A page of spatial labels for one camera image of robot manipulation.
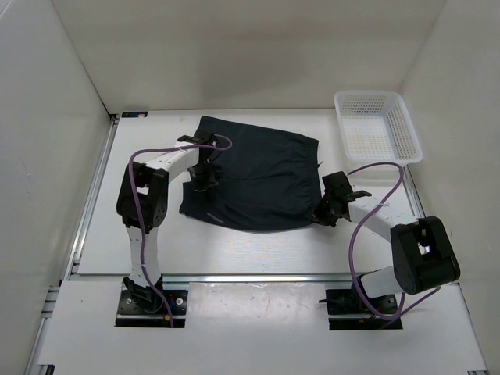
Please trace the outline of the dark navy sport shorts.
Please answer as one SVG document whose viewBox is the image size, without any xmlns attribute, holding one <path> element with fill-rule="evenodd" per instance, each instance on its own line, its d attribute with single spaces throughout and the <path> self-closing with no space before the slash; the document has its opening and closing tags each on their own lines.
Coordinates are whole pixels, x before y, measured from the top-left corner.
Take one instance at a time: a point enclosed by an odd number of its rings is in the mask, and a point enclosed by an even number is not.
<svg viewBox="0 0 500 375">
<path fill-rule="evenodd" d="M 219 186 L 194 192 L 183 185 L 179 211 L 206 223 L 243 231 L 307 227 L 321 199 L 318 140 L 284 130 L 202 116 L 199 130 L 232 140 L 213 161 Z"/>
</svg>

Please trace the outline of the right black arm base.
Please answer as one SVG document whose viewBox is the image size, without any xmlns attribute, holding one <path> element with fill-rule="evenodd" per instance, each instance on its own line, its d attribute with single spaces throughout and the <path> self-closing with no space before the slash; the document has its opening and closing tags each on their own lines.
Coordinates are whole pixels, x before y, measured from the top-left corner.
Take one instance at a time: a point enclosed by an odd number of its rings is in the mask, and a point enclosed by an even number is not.
<svg viewBox="0 0 500 375">
<path fill-rule="evenodd" d="M 327 289 L 325 297 L 319 300 L 327 306 L 329 330 L 402 330 L 401 319 L 391 323 L 373 314 L 357 295 L 354 287 L 350 289 Z"/>
</svg>

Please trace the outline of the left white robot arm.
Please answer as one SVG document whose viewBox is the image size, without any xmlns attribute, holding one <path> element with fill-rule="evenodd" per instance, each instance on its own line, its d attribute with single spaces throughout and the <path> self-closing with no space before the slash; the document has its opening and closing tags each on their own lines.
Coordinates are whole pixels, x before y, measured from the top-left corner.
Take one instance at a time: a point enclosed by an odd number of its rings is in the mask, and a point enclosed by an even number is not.
<svg viewBox="0 0 500 375">
<path fill-rule="evenodd" d="M 143 149 L 135 152 L 123 175 L 116 211 L 130 241 L 132 270 L 124 278 L 127 289 L 137 295 L 137 304 L 147 313 L 161 309 L 164 294 L 158 262 L 158 228 L 167 214 L 169 185 L 188 171 L 196 192 L 218 185 L 210 156 L 223 149 L 212 145 Z"/>
</svg>

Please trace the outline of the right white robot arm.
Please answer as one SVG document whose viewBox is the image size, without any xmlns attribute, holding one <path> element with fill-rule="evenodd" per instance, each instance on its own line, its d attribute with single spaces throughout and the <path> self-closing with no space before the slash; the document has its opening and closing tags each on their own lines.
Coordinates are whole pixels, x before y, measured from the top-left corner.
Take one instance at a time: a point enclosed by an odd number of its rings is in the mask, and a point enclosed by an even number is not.
<svg viewBox="0 0 500 375">
<path fill-rule="evenodd" d="M 339 219 L 365 227 L 391 246 L 392 265 L 363 274 L 351 293 L 355 309 L 367 313 L 380 297 L 397 293 L 416 295 L 457 281 L 461 269 L 444 224 L 436 216 L 417 218 L 382 203 L 366 191 L 343 196 L 324 195 L 313 217 L 324 226 Z"/>
</svg>

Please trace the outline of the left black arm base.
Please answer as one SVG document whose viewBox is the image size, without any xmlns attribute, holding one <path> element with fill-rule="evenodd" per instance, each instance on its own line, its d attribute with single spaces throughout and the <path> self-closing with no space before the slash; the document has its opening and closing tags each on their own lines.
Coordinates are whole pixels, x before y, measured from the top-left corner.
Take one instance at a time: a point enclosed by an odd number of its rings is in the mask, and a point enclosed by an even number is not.
<svg viewBox="0 0 500 375">
<path fill-rule="evenodd" d="M 140 302 L 122 285 L 116 309 L 115 326 L 133 328 L 184 328 L 188 310 L 188 290 L 170 289 L 163 294 L 169 303 L 173 318 L 169 319 L 167 308 L 156 296 L 152 305 Z"/>
</svg>

